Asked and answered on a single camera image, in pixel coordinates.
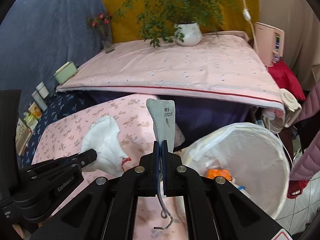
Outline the person's left hand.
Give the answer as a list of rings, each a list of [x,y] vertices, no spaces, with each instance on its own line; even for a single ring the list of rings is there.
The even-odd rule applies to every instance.
[[[25,230],[22,229],[19,225],[13,224],[12,227],[15,229],[15,231],[19,234],[21,239],[25,238]]]

